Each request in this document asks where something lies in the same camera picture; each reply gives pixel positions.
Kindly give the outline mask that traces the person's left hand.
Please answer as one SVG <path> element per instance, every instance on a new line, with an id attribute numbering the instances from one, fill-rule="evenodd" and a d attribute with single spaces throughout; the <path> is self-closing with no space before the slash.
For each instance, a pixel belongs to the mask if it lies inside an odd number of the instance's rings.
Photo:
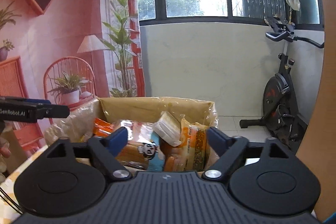
<path id="1" fill-rule="evenodd" d="M 5 162 L 5 158 L 9 158 L 11 156 L 11 152 L 9 150 L 9 142 L 3 138 L 0 137 L 0 153 L 1 153 L 1 159 L 0 159 L 0 183 L 3 183 L 6 179 L 6 172 L 7 172 L 7 164 Z"/>

